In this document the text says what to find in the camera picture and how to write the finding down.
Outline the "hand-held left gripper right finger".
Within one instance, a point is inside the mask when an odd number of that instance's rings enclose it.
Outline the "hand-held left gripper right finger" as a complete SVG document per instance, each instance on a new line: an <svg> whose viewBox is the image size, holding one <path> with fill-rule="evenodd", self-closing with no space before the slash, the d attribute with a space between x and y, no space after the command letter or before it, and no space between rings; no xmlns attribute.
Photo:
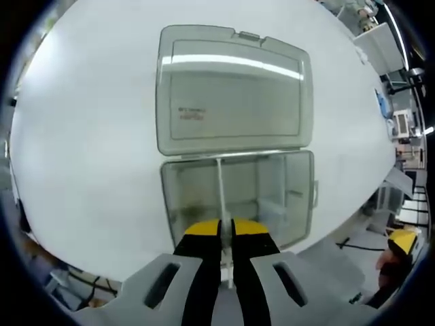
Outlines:
<svg viewBox="0 0 435 326"><path fill-rule="evenodd" d="M344 302L267 228L232 220L233 280L245 325L341 325Z"/></svg>

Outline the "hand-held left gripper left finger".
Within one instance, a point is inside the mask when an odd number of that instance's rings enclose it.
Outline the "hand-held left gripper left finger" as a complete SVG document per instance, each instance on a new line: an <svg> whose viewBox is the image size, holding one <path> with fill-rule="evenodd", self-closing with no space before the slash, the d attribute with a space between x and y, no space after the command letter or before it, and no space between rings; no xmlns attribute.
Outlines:
<svg viewBox="0 0 435 326"><path fill-rule="evenodd" d="M191 225L172 254L156 258L123 284L144 290L140 325L210 325L221 285L222 222Z"/></svg>

